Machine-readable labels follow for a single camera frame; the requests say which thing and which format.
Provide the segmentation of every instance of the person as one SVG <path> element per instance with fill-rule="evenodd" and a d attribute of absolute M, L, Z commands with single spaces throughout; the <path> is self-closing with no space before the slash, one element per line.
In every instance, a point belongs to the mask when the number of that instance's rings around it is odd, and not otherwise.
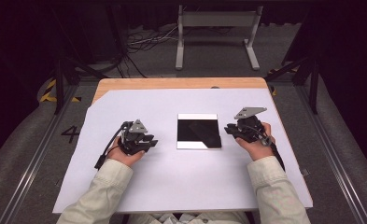
<path fill-rule="evenodd" d="M 271 136 L 271 126 L 263 123 Z M 248 166 L 250 180 L 256 193 L 261 223 L 310 223 L 305 208 L 294 187 L 277 161 L 270 147 L 260 141 L 248 143 L 241 138 L 236 142 L 253 160 Z M 89 190 L 62 212 L 58 223 L 108 223 L 115 213 L 121 195 L 127 188 L 133 170 L 130 168 L 144 156 L 144 151 L 127 156 L 117 147 L 107 154 L 107 160 L 91 182 Z M 128 223 L 249 223 L 244 212 L 213 212 L 183 214 L 133 214 Z"/>

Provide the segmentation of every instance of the person's left hand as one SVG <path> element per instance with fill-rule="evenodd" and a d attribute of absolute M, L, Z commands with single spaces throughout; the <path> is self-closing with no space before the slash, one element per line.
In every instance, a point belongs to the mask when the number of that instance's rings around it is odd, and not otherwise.
<path fill-rule="evenodd" d="M 112 159 L 115 161 L 122 162 L 123 164 L 131 167 L 135 162 L 142 159 L 143 155 L 145 154 L 145 151 L 137 152 L 136 154 L 132 156 L 128 156 L 124 152 L 121 151 L 119 145 L 119 137 L 116 137 L 116 139 L 113 142 L 113 145 L 111 148 L 107 151 L 107 158 Z"/>

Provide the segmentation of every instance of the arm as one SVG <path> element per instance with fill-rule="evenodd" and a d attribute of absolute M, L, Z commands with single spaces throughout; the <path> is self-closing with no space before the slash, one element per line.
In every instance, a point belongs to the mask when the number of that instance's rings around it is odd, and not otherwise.
<path fill-rule="evenodd" d="M 108 151 L 107 160 L 91 182 L 90 189 L 63 211 L 57 223 L 109 222 L 133 175 L 130 167 L 145 153 L 141 151 L 127 156 L 120 150 L 117 142 L 118 138 Z"/>
<path fill-rule="evenodd" d="M 262 124 L 271 136 L 271 126 Z M 236 142 L 245 149 L 253 162 L 247 166 L 256 193 L 261 223 L 310 223 L 303 204 L 270 147 L 260 141 L 248 143 L 241 138 Z"/>

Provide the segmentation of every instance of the gray carpet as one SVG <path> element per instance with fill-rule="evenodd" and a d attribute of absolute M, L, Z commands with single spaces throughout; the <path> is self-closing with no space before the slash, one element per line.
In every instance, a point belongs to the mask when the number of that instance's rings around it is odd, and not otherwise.
<path fill-rule="evenodd" d="M 185 37 L 185 61 L 182 71 L 175 70 L 174 40 L 162 43 L 149 51 L 131 54 L 131 58 L 149 77 L 264 77 L 268 70 L 279 67 L 298 27 L 285 25 L 259 28 L 254 49 L 261 66 L 260 71 L 250 68 L 242 44 L 247 31 L 241 28 L 232 29 L 224 35 L 209 30 L 191 31 Z M 139 77 L 131 64 L 129 70 L 122 64 L 121 70 L 126 76 L 129 74 Z M 117 70 L 107 74 L 111 77 L 120 76 Z M 311 173 L 305 177 L 314 200 L 314 207 L 307 210 L 310 220 L 312 223 L 357 223 L 325 157 L 323 145 L 311 123 L 310 115 L 305 111 L 295 87 L 286 82 L 289 77 L 286 75 L 273 82 L 276 88 L 274 100 L 298 163 L 302 169 Z M 72 126 L 77 126 L 79 132 L 86 109 L 91 105 L 96 84 L 93 77 L 83 77 L 80 82 L 75 96 L 82 97 L 82 101 L 68 104 L 52 136 L 48 153 L 14 218 L 14 223 L 55 223 L 58 219 L 58 215 L 53 215 L 51 211 L 78 140 L 75 137 L 73 142 L 69 143 L 70 136 L 61 133 Z M 0 150 L 0 216 L 41 142 L 54 108 L 55 103 L 41 103 Z M 367 161 L 322 82 L 319 85 L 318 117 L 367 211 Z M 255 218 L 256 223 L 260 223 L 257 212 Z M 120 221 L 121 216 L 115 215 L 111 223 Z"/>

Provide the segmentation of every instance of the sleeve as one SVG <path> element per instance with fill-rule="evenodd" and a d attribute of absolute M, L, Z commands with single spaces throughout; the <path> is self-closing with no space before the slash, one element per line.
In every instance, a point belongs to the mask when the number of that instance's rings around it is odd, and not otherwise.
<path fill-rule="evenodd" d="M 108 223 L 132 174 L 133 170 L 121 162 L 106 160 L 90 189 L 64 209 L 57 223 Z"/>
<path fill-rule="evenodd" d="M 310 223 L 276 157 L 266 157 L 247 166 L 256 193 L 261 223 Z"/>

